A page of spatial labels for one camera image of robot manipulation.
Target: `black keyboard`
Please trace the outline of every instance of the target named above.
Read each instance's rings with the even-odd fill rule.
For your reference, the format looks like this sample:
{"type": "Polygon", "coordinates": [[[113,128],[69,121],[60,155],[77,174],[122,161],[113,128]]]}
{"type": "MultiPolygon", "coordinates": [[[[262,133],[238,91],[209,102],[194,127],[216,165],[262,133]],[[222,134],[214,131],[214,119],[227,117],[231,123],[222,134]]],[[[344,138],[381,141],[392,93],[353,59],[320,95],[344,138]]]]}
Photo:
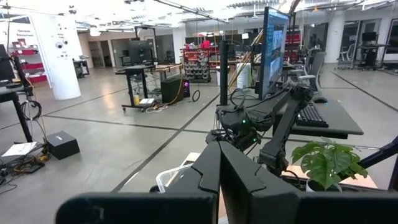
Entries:
{"type": "Polygon", "coordinates": [[[299,126],[329,128],[329,124],[322,118],[313,103],[309,103],[298,113],[296,124],[299,126]]]}

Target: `storage rack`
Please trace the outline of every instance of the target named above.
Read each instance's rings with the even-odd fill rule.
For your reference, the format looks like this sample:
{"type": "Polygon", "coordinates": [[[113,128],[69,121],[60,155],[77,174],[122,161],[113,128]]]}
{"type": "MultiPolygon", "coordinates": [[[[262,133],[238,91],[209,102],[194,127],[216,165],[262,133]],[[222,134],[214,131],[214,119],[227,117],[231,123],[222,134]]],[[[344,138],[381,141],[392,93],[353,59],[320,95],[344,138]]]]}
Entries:
{"type": "Polygon", "coordinates": [[[44,73],[44,64],[37,45],[20,45],[17,43],[13,43],[13,47],[11,47],[12,54],[18,55],[20,58],[21,67],[26,78],[31,83],[47,81],[47,76],[44,73]]]}
{"type": "Polygon", "coordinates": [[[210,49],[182,49],[185,78],[191,82],[210,82],[210,49]]]}

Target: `gray floor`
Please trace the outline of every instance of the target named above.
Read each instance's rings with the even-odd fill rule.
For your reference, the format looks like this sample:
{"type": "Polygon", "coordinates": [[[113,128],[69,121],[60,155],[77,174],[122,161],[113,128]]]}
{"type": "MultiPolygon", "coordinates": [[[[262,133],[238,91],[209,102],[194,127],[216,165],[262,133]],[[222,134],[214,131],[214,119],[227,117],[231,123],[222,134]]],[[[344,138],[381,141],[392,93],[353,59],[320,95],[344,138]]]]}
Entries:
{"type": "MultiPolygon", "coordinates": [[[[324,95],[339,100],[365,133],[335,140],[366,147],[391,142],[398,134],[398,77],[333,68],[323,67],[324,95]]],[[[17,189],[0,195],[1,223],[53,223],[58,206],[82,192],[146,192],[159,172],[177,167],[190,152],[205,148],[205,132],[213,127],[218,101],[215,79],[191,86],[192,92],[200,88],[199,101],[184,99],[163,112],[145,114],[133,109],[123,113],[120,104],[128,102],[124,76],[108,69],[91,74],[79,80],[82,96],[74,100],[55,101],[46,86],[36,89],[47,134],[66,131],[77,138],[81,153],[62,161],[52,159],[34,175],[16,179],[17,189]]],[[[12,103],[0,105],[0,116],[0,146],[23,141],[12,103]]],[[[32,127],[35,139],[41,139],[39,127],[35,123],[32,127]]],[[[291,135],[287,154],[308,140],[320,138],[291,135]]],[[[374,152],[369,148],[357,153],[365,157],[374,152]]],[[[387,188],[394,161],[395,157],[369,169],[380,188],[387,188]]]]}

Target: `white pot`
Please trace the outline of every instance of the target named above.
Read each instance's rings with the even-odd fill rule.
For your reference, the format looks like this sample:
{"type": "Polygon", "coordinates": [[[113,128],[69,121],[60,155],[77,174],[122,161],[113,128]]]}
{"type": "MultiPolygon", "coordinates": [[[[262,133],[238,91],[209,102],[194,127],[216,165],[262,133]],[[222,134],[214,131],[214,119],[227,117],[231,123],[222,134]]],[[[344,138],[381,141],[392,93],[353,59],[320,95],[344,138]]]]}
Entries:
{"type": "MultiPolygon", "coordinates": [[[[310,188],[310,186],[308,186],[308,182],[309,182],[310,180],[311,180],[311,179],[307,179],[307,183],[305,184],[305,191],[306,191],[306,192],[316,192],[316,191],[312,190],[312,189],[310,188]]],[[[341,189],[341,187],[340,187],[338,184],[334,184],[334,186],[335,186],[340,192],[343,191],[343,190],[341,189]]]]}

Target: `standing desk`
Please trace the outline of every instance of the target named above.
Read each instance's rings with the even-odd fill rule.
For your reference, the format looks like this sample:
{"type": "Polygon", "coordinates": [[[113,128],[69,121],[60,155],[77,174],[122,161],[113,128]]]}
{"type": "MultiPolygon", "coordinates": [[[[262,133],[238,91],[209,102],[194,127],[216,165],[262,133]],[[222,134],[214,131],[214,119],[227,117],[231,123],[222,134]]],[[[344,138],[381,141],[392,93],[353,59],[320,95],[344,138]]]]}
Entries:
{"type": "Polygon", "coordinates": [[[24,118],[24,114],[21,110],[21,104],[19,103],[19,97],[17,92],[26,91],[26,89],[21,86],[17,88],[8,89],[6,87],[0,88],[0,103],[4,103],[7,101],[12,101],[14,103],[15,110],[18,115],[19,123],[21,124],[22,130],[24,132],[25,138],[27,142],[32,142],[32,136],[30,135],[29,128],[27,126],[26,120],[24,118]]]}
{"type": "MultiPolygon", "coordinates": [[[[247,95],[254,95],[252,92],[247,92],[247,95]]],[[[269,111],[279,97],[275,97],[267,102],[263,102],[256,106],[261,111],[269,111]]],[[[234,99],[235,103],[239,103],[241,100],[234,99]]],[[[260,100],[246,98],[244,106],[251,106],[260,102],[260,100]]],[[[318,109],[319,113],[329,124],[329,128],[322,127],[309,127],[309,126],[297,126],[293,125],[290,134],[306,135],[306,136],[323,136],[328,138],[338,138],[347,139],[349,134],[363,135],[362,129],[355,123],[348,112],[343,108],[343,106],[334,99],[328,99],[327,104],[315,103],[315,107],[318,109]]],[[[280,119],[286,110],[284,106],[275,117],[275,123],[272,126],[272,133],[274,134],[276,128],[278,127],[280,119]]]]}

